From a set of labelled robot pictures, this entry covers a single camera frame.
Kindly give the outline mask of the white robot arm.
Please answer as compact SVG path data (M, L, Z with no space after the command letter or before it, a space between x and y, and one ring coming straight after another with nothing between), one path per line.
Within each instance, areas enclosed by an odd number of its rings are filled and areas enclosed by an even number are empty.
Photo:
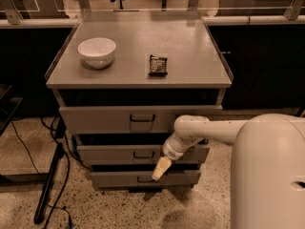
M231 229L305 229L305 119L262 114L249 120L210 121L182 115L163 145L152 178L199 141L233 146Z

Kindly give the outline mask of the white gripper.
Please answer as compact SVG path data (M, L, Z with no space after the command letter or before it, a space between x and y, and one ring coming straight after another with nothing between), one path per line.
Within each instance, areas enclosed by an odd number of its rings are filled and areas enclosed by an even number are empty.
M172 160L180 159L190 147L191 142L188 139L184 139L177 134L171 134L163 145L163 154L165 156L158 159L152 173L152 179L159 180L171 167Z

